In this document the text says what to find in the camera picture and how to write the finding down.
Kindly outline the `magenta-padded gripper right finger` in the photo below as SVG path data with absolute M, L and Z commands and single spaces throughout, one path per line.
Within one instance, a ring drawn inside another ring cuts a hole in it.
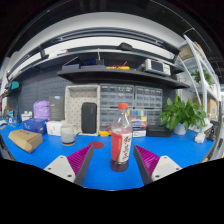
M 134 157 L 144 185 L 181 170 L 181 167 L 167 155 L 159 157 L 138 145 L 134 146 Z

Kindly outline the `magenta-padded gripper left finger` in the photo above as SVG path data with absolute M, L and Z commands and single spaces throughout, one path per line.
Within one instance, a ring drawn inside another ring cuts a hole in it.
M 88 145 L 69 156 L 58 156 L 44 170 L 76 185 L 82 186 L 93 156 L 93 146 Z

